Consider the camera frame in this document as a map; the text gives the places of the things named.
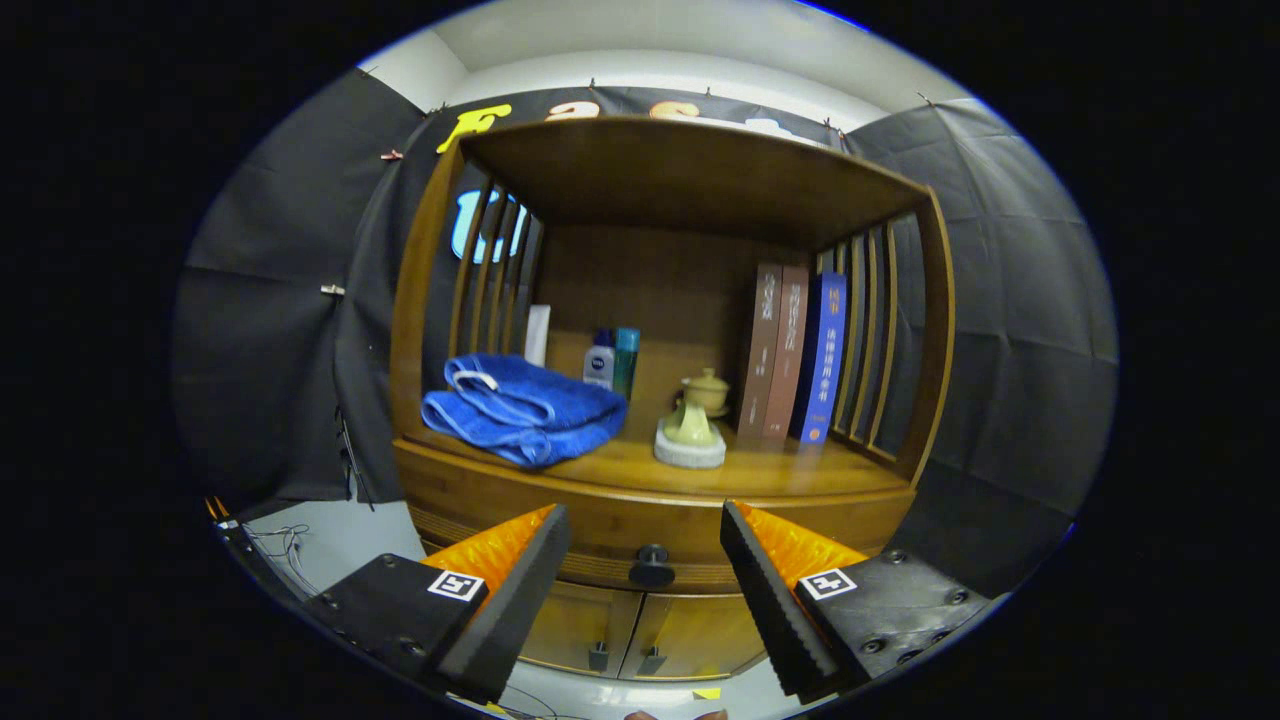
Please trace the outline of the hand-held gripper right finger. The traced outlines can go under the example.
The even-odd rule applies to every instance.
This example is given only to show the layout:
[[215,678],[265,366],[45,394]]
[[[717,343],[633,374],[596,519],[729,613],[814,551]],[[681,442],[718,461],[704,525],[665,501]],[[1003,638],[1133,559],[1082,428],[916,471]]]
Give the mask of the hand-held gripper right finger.
[[782,691],[800,701],[895,679],[1001,605],[916,553],[869,556],[736,500],[719,542]]

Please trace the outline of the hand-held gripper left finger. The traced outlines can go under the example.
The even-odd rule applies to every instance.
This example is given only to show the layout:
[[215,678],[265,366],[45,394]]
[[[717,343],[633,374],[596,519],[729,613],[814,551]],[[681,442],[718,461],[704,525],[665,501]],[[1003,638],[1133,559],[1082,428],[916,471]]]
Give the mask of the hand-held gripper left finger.
[[568,509],[552,503],[424,560],[379,555],[303,607],[396,676],[495,702],[568,547]]

